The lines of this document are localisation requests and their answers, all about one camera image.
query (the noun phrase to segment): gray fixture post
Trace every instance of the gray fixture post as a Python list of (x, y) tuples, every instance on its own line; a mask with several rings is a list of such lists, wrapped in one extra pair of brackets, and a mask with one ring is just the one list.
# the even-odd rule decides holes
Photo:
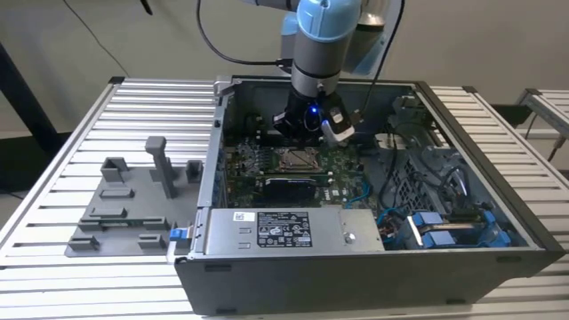
[(176, 197), (176, 188), (172, 179), (172, 165), (168, 162), (164, 150), (167, 148), (167, 139), (164, 137), (148, 137), (146, 141), (146, 152), (152, 154), (156, 172), (160, 178), (162, 187), (168, 199)]

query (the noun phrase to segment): slotted aluminum surface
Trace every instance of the slotted aluminum surface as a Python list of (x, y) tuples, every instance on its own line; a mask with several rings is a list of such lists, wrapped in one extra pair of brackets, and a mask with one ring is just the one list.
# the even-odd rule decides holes
[(529, 106), (532, 111), (569, 139), (569, 91), (529, 89), (524, 92), (519, 104)]
[[(567, 181), (477, 95), (461, 88), (435, 90), (452, 112), (476, 111), (456, 113), (459, 122), (569, 249)], [(214, 105), (212, 83), (207, 82), (127, 79), (122, 85), (108, 87), (0, 232), (0, 239), (7, 236), (0, 250), (0, 266), (6, 266), (0, 269), (0, 319), (202, 319), (192, 314), (174, 266), (163, 256), (67, 258), (63, 252), (99, 183), (104, 157), (120, 155), (131, 164), (151, 165), (143, 142), (150, 135), (164, 135), (175, 165), (188, 159), (204, 159), (211, 125), (207, 119)], [(537, 277), (505, 282), (473, 306), (263, 316), (479, 320), (537, 317), (569, 318), (568, 256)]]

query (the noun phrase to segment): power supply label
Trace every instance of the power supply label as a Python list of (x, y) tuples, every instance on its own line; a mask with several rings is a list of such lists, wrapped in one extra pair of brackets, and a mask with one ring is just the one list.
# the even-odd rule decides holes
[(262, 248), (312, 247), (308, 212), (259, 212), (258, 245)]

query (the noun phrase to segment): motherboard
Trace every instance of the motherboard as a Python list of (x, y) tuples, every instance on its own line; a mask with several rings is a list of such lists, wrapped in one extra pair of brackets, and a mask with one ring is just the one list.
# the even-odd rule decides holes
[(230, 207), (376, 208), (354, 146), (266, 147), (247, 140), (226, 148), (226, 174)]

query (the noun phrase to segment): barcode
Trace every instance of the barcode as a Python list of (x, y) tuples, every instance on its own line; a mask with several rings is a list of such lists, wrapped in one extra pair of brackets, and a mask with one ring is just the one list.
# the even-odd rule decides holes
[(236, 211), (234, 213), (234, 221), (254, 222), (255, 221), (255, 212)]

